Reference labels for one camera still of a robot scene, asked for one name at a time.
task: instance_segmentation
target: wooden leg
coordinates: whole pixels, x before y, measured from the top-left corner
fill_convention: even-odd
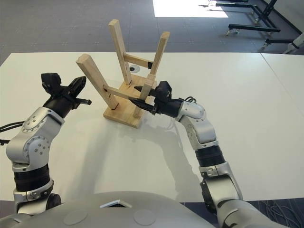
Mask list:
[[[112,35],[113,42],[115,44],[116,53],[119,61],[120,68],[123,73],[123,79],[124,82],[128,85],[131,83],[132,77],[130,72],[129,63],[124,60],[124,53],[125,47],[124,47],[124,40],[122,31],[120,29],[119,21],[114,19],[109,23],[110,32]]]
[[[118,105],[118,102],[114,95],[111,95],[110,93],[104,90],[104,86],[108,86],[108,84],[100,73],[92,57],[88,54],[83,54],[81,57],[78,58],[76,63],[84,72],[85,76],[93,84],[100,96],[108,104],[108,106],[111,109],[115,109]]]
[[[162,58],[162,54],[166,48],[167,41],[169,39],[169,36],[170,36],[170,32],[163,32],[161,35],[161,39],[160,39],[160,42],[158,43],[158,47],[157,47],[157,50],[155,53],[153,65],[152,65],[151,72],[150,72],[150,74],[152,74],[152,75],[155,75],[157,72],[158,66],[159,66],[161,58]]]
[[[145,80],[147,78],[140,77],[137,75],[132,75],[132,82],[129,85],[126,85],[124,82],[119,87],[120,93],[125,93],[128,95],[132,95],[132,97],[139,97],[140,92],[138,92],[136,89],[134,89],[134,86],[143,85]],[[107,119],[110,119],[112,121],[116,121],[125,125],[128,125],[130,127],[139,128],[140,123],[147,112],[144,110],[141,110],[139,113],[139,117],[134,117],[133,113],[136,108],[136,106],[129,101],[128,99],[116,96],[116,99],[118,100],[119,105],[115,110],[111,110],[109,107],[104,112],[104,117]],[[149,103],[153,101],[153,97],[149,96],[146,99],[146,103]]]
[[[144,84],[143,84],[142,91],[141,91],[141,94],[139,96],[139,99],[142,99],[144,101],[146,100],[146,98],[148,97],[149,92],[150,92],[150,90],[151,90],[151,88],[153,86],[154,81],[155,81],[155,75],[149,74],[147,76],[147,78],[145,79],[145,81],[144,81]],[[135,111],[133,113],[133,116],[134,117],[138,117],[140,111],[141,111],[141,109],[139,107],[136,107]]]
[[[139,57],[132,56],[132,55],[129,55],[129,54],[124,54],[123,57],[124,57],[124,60],[126,62],[134,63],[136,65],[139,65],[139,66],[142,66],[142,67],[145,67],[145,68],[149,68],[149,64],[151,64],[151,65],[153,64],[153,62],[151,62],[147,59],[139,58]]]

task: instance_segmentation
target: wire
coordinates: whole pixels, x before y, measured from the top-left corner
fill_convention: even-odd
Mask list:
[[[16,127],[21,127],[21,126],[22,126],[22,124],[17,124],[17,125],[15,125],[15,126],[11,126],[11,127],[5,128],[5,129],[3,129],[3,130],[0,130],[0,133],[1,133],[1,132],[8,131],[8,130],[11,130],[11,129],[14,129],[14,128],[16,128]]]
[[[193,96],[188,96],[188,97],[185,99],[185,101],[190,102],[190,103],[192,103],[192,102],[196,103],[196,99],[195,99]]]
[[[266,201],[261,201],[261,203],[263,203],[266,207],[265,208],[266,211],[264,214],[267,214],[267,216],[274,222],[280,223],[282,225],[286,225],[287,227],[291,227],[291,228],[303,228],[303,223],[301,221],[301,218],[294,210],[291,201],[288,201],[290,208],[287,206],[279,205],[276,200],[266,200]],[[292,216],[296,220],[293,220],[291,216],[288,217],[284,212],[284,210],[288,210],[289,214],[292,214]]]
[[[16,127],[21,127],[23,125],[23,123],[24,123],[24,121],[20,121],[20,122],[14,122],[14,123],[9,123],[7,125],[4,125],[4,126],[0,127],[0,133],[14,129]],[[0,139],[0,146],[4,146],[4,144],[8,144],[9,142],[10,142],[9,140]]]
[[[14,122],[14,123],[11,123],[11,124],[9,123],[7,125],[4,125],[4,126],[0,127],[0,130],[4,129],[6,127],[12,126],[12,125],[17,125],[17,124],[22,124],[22,123],[24,123],[24,121]]]

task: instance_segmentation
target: robotic arm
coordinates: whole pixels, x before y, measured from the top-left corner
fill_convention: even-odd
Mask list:
[[[135,88],[141,91],[142,86]],[[217,214],[220,227],[284,227],[272,222],[251,204],[243,201],[237,181],[219,147],[215,130],[206,117],[205,109],[192,97],[186,100],[172,99],[171,92],[169,83],[163,81],[149,94],[155,97],[154,105],[146,104],[137,98],[130,100],[152,114],[173,117],[185,127],[203,177],[200,186],[204,201],[207,209]]]
[[[15,212],[19,214],[36,215],[61,204],[60,196],[51,193],[54,181],[48,168],[50,146],[69,111],[80,104],[91,104],[90,100],[76,98],[85,87],[85,76],[74,79],[69,86],[61,86],[56,73],[42,74],[41,79],[51,97],[23,123],[6,149],[12,161]]]

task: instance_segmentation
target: black cable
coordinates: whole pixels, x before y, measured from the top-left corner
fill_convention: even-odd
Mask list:
[[[11,129],[14,129],[14,128],[16,128],[16,127],[21,127],[21,126],[22,126],[22,123],[21,123],[21,124],[17,124],[17,125],[15,125],[15,126],[11,126],[11,127],[5,128],[5,129],[3,129],[3,130],[0,130],[0,133],[1,133],[1,132],[8,131],[8,130],[11,130]]]
[[[22,124],[22,123],[24,123],[24,121],[9,123],[7,125],[4,125],[4,126],[0,127],[0,130],[4,129],[6,127],[12,126],[12,125],[17,125],[17,124]]]
[[[23,125],[23,123],[24,123],[24,121],[20,121],[20,122],[14,122],[14,123],[9,123],[7,125],[4,125],[4,126],[0,127],[0,133],[14,129],[16,127],[21,127]],[[3,146],[4,144],[8,144],[9,142],[10,142],[9,140],[0,139],[0,146]]]
[[[185,101],[190,102],[190,103],[192,103],[192,102],[196,103],[196,99],[195,99],[193,96],[188,96],[188,97],[185,99]]]

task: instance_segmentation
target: table surface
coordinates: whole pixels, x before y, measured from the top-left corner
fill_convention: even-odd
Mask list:
[[[75,63],[81,54],[11,54],[0,67],[0,125],[24,120],[48,99],[41,73],[59,73],[63,85],[82,76]],[[108,84],[118,87],[123,77],[116,54],[89,54]],[[137,74],[146,76],[148,70],[141,67]],[[164,53],[157,80],[169,81],[173,97],[191,95],[205,107],[245,200],[304,196],[304,116],[261,54]],[[72,110],[52,143],[53,192],[64,201],[117,190],[203,201],[199,165],[181,124],[151,114],[140,129],[109,121],[103,118],[106,103],[89,81],[79,97],[92,104]],[[5,148],[0,148],[0,200],[13,200]]]
[[[304,115],[304,56],[262,54]]]

